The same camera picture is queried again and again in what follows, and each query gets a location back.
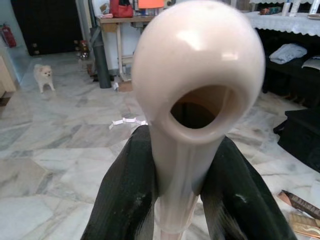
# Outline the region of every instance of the folded cloth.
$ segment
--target folded cloth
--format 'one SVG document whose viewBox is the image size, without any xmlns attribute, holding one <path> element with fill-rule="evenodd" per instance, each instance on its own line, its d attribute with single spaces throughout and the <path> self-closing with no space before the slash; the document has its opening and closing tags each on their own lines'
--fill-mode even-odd
<svg viewBox="0 0 320 240">
<path fill-rule="evenodd" d="M 269 58 L 271 62 L 285 64 L 292 59 L 298 59 L 307 54 L 307 50 L 294 43 L 283 44 L 277 51 L 272 53 Z"/>
</svg>

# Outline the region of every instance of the marble floor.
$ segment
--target marble floor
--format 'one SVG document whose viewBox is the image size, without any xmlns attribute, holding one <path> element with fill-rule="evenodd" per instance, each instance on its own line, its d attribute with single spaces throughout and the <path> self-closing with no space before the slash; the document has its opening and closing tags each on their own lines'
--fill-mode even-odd
<svg viewBox="0 0 320 240">
<path fill-rule="evenodd" d="M 35 64 L 52 66 L 56 92 L 39 93 Z M 284 111 L 300 108 L 261 94 L 228 136 L 274 195 L 287 190 L 320 207 L 320 173 L 278 146 L 272 132 Z M 130 116 L 144 117 L 133 94 L 100 89 L 74 53 L 32 58 L 0 111 L 0 240 L 79 240 L 103 176 L 137 127 L 109 125 Z M 275 199 L 284 214 L 292 210 Z M 200 201 L 196 208 L 184 238 L 209 240 Z"/>
</svg>

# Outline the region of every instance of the lace tablecloth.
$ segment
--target lace tablecloth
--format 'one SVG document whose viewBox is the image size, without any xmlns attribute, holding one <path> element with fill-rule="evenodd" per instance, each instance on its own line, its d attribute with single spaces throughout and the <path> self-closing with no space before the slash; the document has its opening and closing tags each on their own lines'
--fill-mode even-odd
<svg viewBox="0 0 320 240">
<path fill-rule="evenodd" d="M 275 30 L 280 32 L 295 33 L 320 37 L 320 20 L 307 18 L 308 13 L 298 12 L 295 17 L 273 15 L 259 15 L 258 11 L 248 12 L 245 15 L 251 25 L 257 29 Z"/>
<path fill-rule="evenodd" d="M 286 3 L 287 0 L 250 0 L 251 4 L 283 4 Z M 301 0 L 302 4 L 309 3 L 312 4 L 314 0 Z"/>
</svg>

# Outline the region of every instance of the dog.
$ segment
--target dog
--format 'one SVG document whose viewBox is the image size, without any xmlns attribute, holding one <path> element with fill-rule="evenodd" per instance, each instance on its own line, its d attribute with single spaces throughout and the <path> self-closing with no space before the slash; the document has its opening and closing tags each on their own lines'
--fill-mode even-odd
<svg viewBox="0 0 320 240">
<path fill-rule="evenodd" d="M 52 91 L 55 91 L 52 82 L 52 69 L 49 65 L 36 64 L 33 69 L 33 75 L 38 83 L 40 93 L 44 92 L 44 85 L 48 84 Z"/>
</svg>

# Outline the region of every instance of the red bag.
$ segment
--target red bag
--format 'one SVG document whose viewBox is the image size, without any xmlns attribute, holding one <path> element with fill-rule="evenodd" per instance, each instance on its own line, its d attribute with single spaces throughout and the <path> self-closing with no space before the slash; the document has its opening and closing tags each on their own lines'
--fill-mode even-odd
<svg viewBox="0 0 320 240">
<path fill-rule="evenodd" d="M 114 18 L 132 18 L 134 10 L 129 0 L 110 0 L 110 13 Z"/>
<path fill-rule="evenodd" d="M 1 29 L 1 35 L 4 42 L 9 46 L 9 48 L 13 48 L 17 46 L 14 35 L 11 32 L 11 29 L 8 25 L 4 24 Z"/>
</svg>

